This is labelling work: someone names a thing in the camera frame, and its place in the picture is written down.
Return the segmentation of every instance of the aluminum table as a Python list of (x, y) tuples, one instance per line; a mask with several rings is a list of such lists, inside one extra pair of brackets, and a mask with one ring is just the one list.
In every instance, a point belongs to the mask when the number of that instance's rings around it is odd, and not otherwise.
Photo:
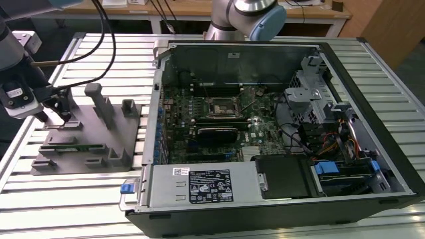
[[(76, 34), (63, 56), (71, 59), (96, 45), (99, 34)], [(201, 40), (199, 35), (117, 34), (117, 58), (112, 70), (99, 82), (112, 103), (133, 98), (144, 105), (133, 169), (124, 173), (32, 176), (31, 164), (47, 131), (28, 117), (0, 163), (0, 238), (125, 238), (144, 239), (120, 211), (120, 185), (140, 176), (144, 134), (155, 67), (153, 43), (159, 39)], [(369, 100), (396, 142), (425, 179), (425, 108), (368, 45), (354, 38), (280, 37), (274, 41), (328, 42)], [(101, 74), (112, 55), (112, 38), (77, 63), (61, 65), (51, 83), (65, 85)], [(344, 99), (344, 91), (336, 89)], [(84, 86), (72, 89), (76, 102), (88, 104)], [(136, 203), (136, 195), (127, 204)], [(189, 236), (184, 238), (274, 239), (424, 238), (425, 203), (386, 210), (356, 223)]]

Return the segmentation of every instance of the cable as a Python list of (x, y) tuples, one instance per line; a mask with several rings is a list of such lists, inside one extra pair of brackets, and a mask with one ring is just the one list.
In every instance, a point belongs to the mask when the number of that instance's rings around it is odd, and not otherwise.
[(97, 2), (97, 1), (99, 1), (99, 0), (92, 0), (92, 3), (93, 3), (93, 5), (95, 5), (95, 7), (96, 7), (96, 10), (97, 10), (97, 13), (99, 13), (99, 16), (100, 16), (100, 29), (101, 29), (101, 30), (100, 30), (100, 39), (99, 39), (99, 42), (97, 42), (96, 46), (93, 47), (93, 49), (92, 49), (89, 52), (87, 52), (83, 56), (79, 56), (77, 58), (73, 58), (73, 59), (71, 59), (71, 60), (59, 61), (59, 65), (76, 62), (76, 61), (84, 59), (85, 57), (88, 57), (89, 55), (92, 55), (93, 52), (99, 49), (100, 44), (101, 44), (103, 41), (104, 41), (104, 37), (105, 37), (105, 32), (104, 32), (104, 17), (103, 17), (103, 15), (101, 15), (101, 13), (100, 13), (99, 7), (96, 6), (96, 2)]
[(164, 0), (164, 2), (165, 2), (165, 5), (167, 5), (167, 7), (168, 7), (168, 10), (171, 11), (171, 14), (172, 14), (172, 16), (173, 16), (173, 19), (175, 19), (175, 21), (176, 21), (177, 28), (179, 28), (179, 33), (183, 34), (181, 23), (177, 21), (176, 15), (175, 15), (175, 13), (173, 13), (173, 10), (172, 10), (171, 6), (168, 5), (167, 0)]
[(160, 0), (156, 0), (157, 1), (157, 4), (159, 4), (159, 7), (160, 7), (160, 10), (161, 10), (161, 13), (163, 13), (163, 16), (164, 16), (164, 19), (165, 19), (165, 22), (168, 24), (168, 19), (167, 19), (167, 15), (165, 15), (165, 12), (164, 12), (164, 9), (163, 9), (163, 5), (160, 3)]
[(109, 62), (109, 65), (105, 69), (105, 71), (101, 73), (100, 76), (97, 76), (96, 78), (93, 78), (92, 80), (87, 80), (87, 81), (81, 81), (81, 82), (77, 82), (77, 83), (73, 83), (73, 84), (69, 84), (67, 86), (60, 86), (56, 88), (57, 91), (60, 90), (64, 90), (64, 89), (69, 89), (71, 87), (75, 87), (75, 86), (80, 86), (83, 84), (88, 84), (88, 83), (92, 83), (97, 80), (100, 80), (105, 75), (107, 73), (109, 72), (111, 68), (112, 68), (112, 65), (115, 63), (115, 58), (116, 58), (116, 55), (117, 55), (117, 41), (116, 41), (116, 38), (115, 38), (115, 33), (113, 33), (113, 30), (112, 30), (112, 26), (111, 26), (111, 20), (109, 20), (109, 17), (108, 17), (108, 14), (105, 12), (105, 9), (103, 8), (99, 0), (92, 0), (93, 4), (95, 4), (95, 7), (99, 11), (99, 14), (100, 15), (104, 15), (105, 17), (105, 22), (107, 22), (107, 28), (111, 32), (111, 36), (112, 36), (112, 45), (113, 45), (113, 52), (112, 52), (112, 59), (111, 59), (111, 62)]
[(310, 4), (310, 5), (300, 5), (296, 1), (294, 1), (294, 4), (296, 4), (296, 5), (292, 5), (292, 4), (288, 2), (288, 0), (285, 0), (285, 2), (288, 3), (289, 6), (298, 6), (298, 7), (301, 7), (301, 12), (302, 12), (302, 24), (304, 24), (304, 23), (305, 23), (304, 7), (305, 7), (305, 6), (313, 6), (313, 5), (312, 5), (312, 4)]
[(169, 24), (169, 22), (168, 22), (168, 20), (167, 20), (167, 15), (165, 15), (163, 6), (161, 6), (161, 4), (160, 4), (160, 1), (157, 0), (157, 4), (159, 4), (159, 7), (160, 7), (163, 13), (160, 12), (157, 6), (155, 5), (153, 0), (152, 0), (151, 2), (152, 2), (152, 6), (155, 7), (155, 10), (157, 11), (157, 13), (159, 13), (159, 15), (160, 15), (160, 17), (161, 17), (161, 19), (163, 19), (165, 25), (167, 25), (168, 30), (171, 31), (172, 34), (176, 34), (175, 28), (173, 28), (173, 26)]
[(73, 63), (81, 59), (84, 59), (85, 57), (91, 56), (93, 54), (93, 52), (99, 49), (101, 43), (104, 42), (104, 37), (105, 37), (105, 32), (104, 32), (104, 17), (100, 13), (100, 10), (99, 10), (99, 7), (96, 6), (96, 1), (99, 0), (91, 0), (95, 7), (96, 7), (96, 10), (97, 10), (97, 13), (99, 13), (99, 16), (100, 16), (100, 39), (99, 39), (99, 42), (96, 44), (96, 46), (93, 47), (93, 49), (87, 52), (84, 55), (73, 58), (73, 59), (69, 59), (69, 60), (64, 60), (64, 61), (43, 61), (43, 62), (32, 62), (32, 66), (35, 67), (43, 67), (43, 66), (57, 66), (57, 65), (63, 65), (63, 64), (68, 64), (68, 63)]

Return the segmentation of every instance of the sticker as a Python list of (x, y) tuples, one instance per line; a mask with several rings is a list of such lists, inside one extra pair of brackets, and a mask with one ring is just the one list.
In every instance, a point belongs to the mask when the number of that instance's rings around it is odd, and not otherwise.
[(189, 202), (233, 202), (230, 170), (189, 172)]
[(191, 168), (173, 168), (173, 176), (189, 175)]
[(148, 14), (147, 11), (129, 11), (131, 13), (140, 13), (140, 14)]
[(15, 90), (11, 90), (7, 92), (7, 95), (11, 97), (11, 98), (15, 98), (17, 96), (21, 96), (24, 94), (24, 90), (21, 88), (17, 88)]

